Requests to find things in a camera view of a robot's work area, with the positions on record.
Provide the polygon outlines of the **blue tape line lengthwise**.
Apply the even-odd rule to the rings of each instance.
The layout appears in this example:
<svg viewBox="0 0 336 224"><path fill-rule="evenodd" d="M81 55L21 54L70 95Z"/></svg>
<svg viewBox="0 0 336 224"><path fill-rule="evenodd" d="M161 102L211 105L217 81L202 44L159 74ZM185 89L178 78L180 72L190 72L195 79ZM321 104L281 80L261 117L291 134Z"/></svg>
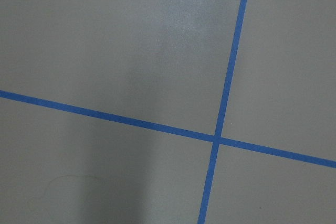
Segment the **blue tape line lengthwise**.
<svg viewBox="0 0 336 224"><path fill-rule="evenodd" d="M204 189L203 189L203 194L202 194L202 200L201 200L200 210L199 210L198 219L197 219L198 224L205 223L205 220L206 220L208 203L209 203L209 198L210 198L210 194L212 190L213 178L214 178L215 167L216 167L216 162L217 162L217 155L218 155L218 150L219 150L219 140L222 137L222 131L223 131L224 122L225 122L226 109L227 109L228 100L229 100L230 88L232 85L236 57L237 57L237 52L238 52L238 47L239 47L239 42L240 42L240 35L242 32L241 30L242 30L242 26L244 22L246 4L247 4L247 0L240 0L239 2L239 9L238 9L237 18L236 18L233 41L232 41L232 46L231 46L230 55L228 59L228 66L227 66L227 71L226 71L226 76L225 76L225 82L224 82L222 97L220 100L219 112L218 112L217 121L216 121L214 140L212 142L211 153L209 156L208 169L207 169L207 174L206 174Z"/></svg>

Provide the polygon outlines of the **blue tape line crosswise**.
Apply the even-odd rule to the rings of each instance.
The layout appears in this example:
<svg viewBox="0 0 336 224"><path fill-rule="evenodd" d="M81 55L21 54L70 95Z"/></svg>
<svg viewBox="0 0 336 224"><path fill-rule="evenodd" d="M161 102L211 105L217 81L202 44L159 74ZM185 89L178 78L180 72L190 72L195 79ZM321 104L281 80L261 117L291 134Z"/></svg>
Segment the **blue tape line crosswise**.
<svg viewBox="0 0 336 224"><path fill-rule="evenodd" d="M163 124L157 124L157 123L152 123L148 121L137 120L137 119L128 118L125 116L100 112L96 110L86 109L86 108L82 108L78 106L49 101L45 99L34 98L34 97L12 93L12 92L7 92L3 90L1 91L1 98L23 102L23 103L28 103L28 104L37 105L37 106L42 106L45 108L65 111L69 113L79 114L79 115L88 116L88 117L92 117L96 119L102 119L105 121L117 122L117 123L126 124L130 126L136 126L136 127L140 127L144 129L158 131L158 132L164 132L164 133L169 133L173 135L194 138L194 139L206 141L206 142L213 142L215 140L218 140L219 144L230 146L230 147L235 147L235 148L239 148L243 150L248 150L248 151L268 154L272 156L287 158L291 160L306 162L310 164L316 164L316 165L321 165L325 167L335 168L335 161L332 161L329 159L324 159L324 158L299 154L295 152L280 150L276 148L266 147L262 145L232 140L232 139L224 138L224 137L215 137L213 135L209 135L209 134L205 134L201 132L195 132L191 130L181 129L178 127L172 127L172 126L167 126Z"/></svg>

